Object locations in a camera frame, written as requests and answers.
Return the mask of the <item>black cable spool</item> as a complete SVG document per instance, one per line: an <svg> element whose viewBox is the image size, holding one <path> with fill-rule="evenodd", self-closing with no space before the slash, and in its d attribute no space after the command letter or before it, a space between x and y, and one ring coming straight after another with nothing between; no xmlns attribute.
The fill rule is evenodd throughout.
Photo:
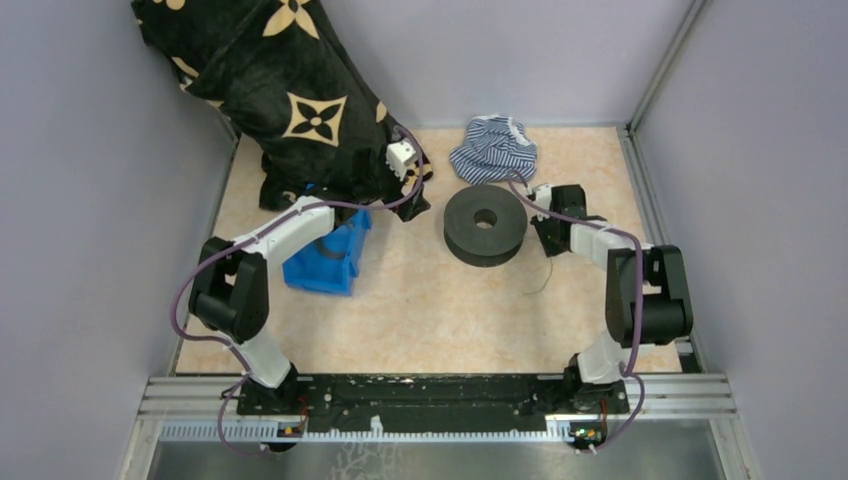
<svg viewBox="0 0 848 480"><path fill-rule="evenodd" d="M443 214L443 237L459 261L479 268L503 265L517 255L529 219L522 202L495 185L455 193Z"/></svg>

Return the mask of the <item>blue plastic bin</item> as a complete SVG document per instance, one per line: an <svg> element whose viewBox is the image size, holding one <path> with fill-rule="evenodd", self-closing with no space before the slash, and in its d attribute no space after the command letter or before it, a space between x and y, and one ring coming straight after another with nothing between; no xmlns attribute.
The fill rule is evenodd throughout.
<svg viewBox="0 0 848 480"><path fill-rule="evenodd" d="M329 234L302 248L282 265L284 283L312 293L351 296L360 272L372 216L357 210Z"/></svg>

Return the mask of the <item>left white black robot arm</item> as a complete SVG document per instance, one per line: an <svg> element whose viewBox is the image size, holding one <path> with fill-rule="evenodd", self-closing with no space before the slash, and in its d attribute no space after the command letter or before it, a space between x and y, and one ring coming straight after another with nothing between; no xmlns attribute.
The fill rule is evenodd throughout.
<svg viewBox="0 0 848 480"><path fill-rule="evenodd" d="M294 254L335 229L339 210L389 210L413 202L423 190L423 152L412 140L392 143L386 164L404 174L416 161L418 174L410 191L383 205L360 205L340 200L303 196L263 226L237 237L209 239L197 267L173 300L188 296L191 315L213 333L193 336L175 331L190 341L214 341L230 350L243 366L248 380L261 387L260 399L277 414L292 411L300 399L297 369L266 331L270 311L270 269L280 267Z"/></svg>

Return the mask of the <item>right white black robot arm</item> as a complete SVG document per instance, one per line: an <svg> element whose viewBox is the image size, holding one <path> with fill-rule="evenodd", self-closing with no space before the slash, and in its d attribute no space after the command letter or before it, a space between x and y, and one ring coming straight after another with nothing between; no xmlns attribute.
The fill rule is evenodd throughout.
<svg viewBox="0 0 848 480"><path fill-rule="evenodd" d="M588 412L634 370L641 346L667 345L690 334L694 320L683 255L674 245L641 242L588 214L579 185L542 184L528 197L530 223L545 255L578 255L606 275L605 328L572 357L563 385L567 406Z"/></svg>

